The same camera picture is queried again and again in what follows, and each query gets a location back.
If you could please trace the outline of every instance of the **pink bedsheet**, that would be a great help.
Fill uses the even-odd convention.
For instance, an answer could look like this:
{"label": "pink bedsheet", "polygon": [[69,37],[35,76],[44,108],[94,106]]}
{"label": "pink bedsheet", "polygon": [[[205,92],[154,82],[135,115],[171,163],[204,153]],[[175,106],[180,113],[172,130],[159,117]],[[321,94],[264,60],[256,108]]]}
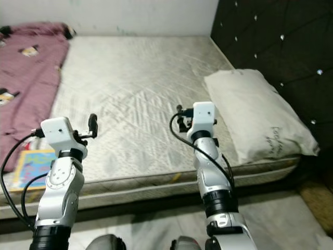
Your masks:
{"label": "pink bedsheet", "polygon": [[[0,164],[18,140],[49,117],[69,43],[63,23],[2,28],[0,37]],[[13,171],[16,150],[5,171]]]}

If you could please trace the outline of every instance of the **white robotic arm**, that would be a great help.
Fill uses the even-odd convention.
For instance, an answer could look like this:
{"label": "white robotic arm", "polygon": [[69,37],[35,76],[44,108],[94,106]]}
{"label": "white robotic arm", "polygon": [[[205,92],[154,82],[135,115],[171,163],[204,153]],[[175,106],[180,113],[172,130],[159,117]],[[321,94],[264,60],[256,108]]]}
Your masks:
{"label": "white robotic arm", "polygon": [[66,117],[41,123],[49,145],[58,157],[46,176],[46,189],[38,206],[30,250],[68,249],[68,238],[78,210],[84,183],[82,159],[87,156],[84,138],[97,136],[97,116],[89,118],[89,132],[79,134]]}
{"label": "white robotic arm", "polygon": [[[207,217],[207,234],[210,239],[206,241],[206,250],[256,250],[245,219],[238,212],[238,200],[231,183],[233,180],[221,169],[226,168],[227,162],[217,148],[217,139],[213,138],[213,126],[216,124],[214,104],[198,102],[193,104],[193,110],[178,108],[178,113],[192,118],[187,140],[195,148],[194,165]],[[186,129],[184,124],[180,124],[180,116],[178,125],[184,132]],[[187,247],[192,248],[182,248],[185,242]],[[194,240],[192,245],[189,242],[189,238],[180,237],[171,249],[199,249]]]}

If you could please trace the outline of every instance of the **bed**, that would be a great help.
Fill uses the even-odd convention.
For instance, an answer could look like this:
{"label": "bed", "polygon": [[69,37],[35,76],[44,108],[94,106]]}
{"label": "bed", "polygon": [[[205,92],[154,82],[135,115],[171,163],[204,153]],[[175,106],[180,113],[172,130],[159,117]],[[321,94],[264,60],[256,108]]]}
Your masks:
{"label": "bed", "polygon": [[[172,137],[168,122],[178,104],[210,100],[203,77],[219,69],[232,66],[209,37],[71,40],[51,117],[67,116],[80,131],[87,129],[90,113],[99,123],[98,138],[89,141],[83,161],[79,209],[197,192],[193,152]],[[221,116],[215,136],[237,186],[282,179],[299,161],[293,156],[240,166]],[[39,147],[48,146],[42,141]],[[12,176],[5,176],[7,183]],[[29,214],[36,213],[42,193],[27,194]],[[20,194],[12,196],[19,204]],[[0,193],[0,218],[14,216]]]}

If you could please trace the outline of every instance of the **headboard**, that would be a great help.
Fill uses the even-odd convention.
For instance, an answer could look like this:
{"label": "headboard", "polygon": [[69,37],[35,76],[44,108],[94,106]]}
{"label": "headboard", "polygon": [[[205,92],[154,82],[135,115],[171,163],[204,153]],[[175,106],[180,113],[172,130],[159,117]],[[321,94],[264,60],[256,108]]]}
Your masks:
{"label": "headboard", "polygon": [[259,70],[319,142],[333,147],[333,1],[220,0],[213,41]]}

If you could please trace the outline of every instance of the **black wire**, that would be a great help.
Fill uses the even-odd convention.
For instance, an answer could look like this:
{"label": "black wire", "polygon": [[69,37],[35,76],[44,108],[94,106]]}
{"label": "black wire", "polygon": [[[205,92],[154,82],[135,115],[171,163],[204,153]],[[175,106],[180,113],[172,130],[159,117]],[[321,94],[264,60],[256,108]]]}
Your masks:
{"label": "black wire", "polygon": [[212,157],[210,157],[205,151],[201,150],[200,148],[198,148],[196,145],[191,144],[190,142],[188,142],[187,140],[181,138],[179,135],[177,135],[173,129],[172,129],[172,122],[173,120],[177,117],[177,116],[181,116],[181,113],[176,113],[174,114],[169,122],[169,129],[171,131],[171,133],[173,134],[174,137],[176,137],[178,140],[180,140],[181,142],[184,142],[186,145],[192,147],[194,150],[199,151],[200,153],[202,153],[203,155],[205,155],[207,157],[208,160],[210,160],[215,166],[217,166],[217,168],[225,175],[225,177],[227,178],[227,180],[229,181],[230,185],[232,186],[232,189],[234,190],[235,188],[235,181],[234,181],[234,175],[233,172],[231,170],[230,164],[228,162],[228,160],[225,158],[225,156],[222,154],[222,157],[227,165],[228,168],[228,172],[229,175],[226,173],[226,171],[220,166],[220,164],[218,164]]}
{"label": "black wire", "polygon": [[12,147],[12,149],[9,151],[9,153],[7,154],[4,162],[2,163],[1,165],[1,171],[0,171],[0,184],[1,184],[1,187],[4,191],[4,195],[10,205],[10,207],[12,208],[13,212],[16,214],[16,216],[31,230],[33,231],[33,227],[31,227],[30,223],[28,220],[26,220],[26,218],[20,213],[20,211],[16,208],[14,202],[12,201],[8,191],[7,191],[7,188],[6,188],[6,185],[5,185],[5,182],[4,182],[4,172],[5,172],[5,166],[9,160],[9,158],[11,157],[12,153],[15,151],[15,149],[17,149],[17,147],[22,143],[24,142],[26,139],[30,138],[34,136],[34,133],[31,133],[27,136],[25,136],[24,138],[22,138],[20,141],[18,141],[14,147]]}
{"label": "black wire", "polygon": [[36,180],[38,180],[39,178],[45,177],[47,176],[47,173],[41,174],[40,176],[37,176],[33,179],[31,179],[24,187],[22,194],[21,194],[21,208],[22,208],[22,212],[23,212],[23,216],[25,217],[25,219],[27,221],[29,221],[29,215],[27,213],[27,209],[25,208],[25,194],[27,193],[27,190],[29,188],[29,186]]}

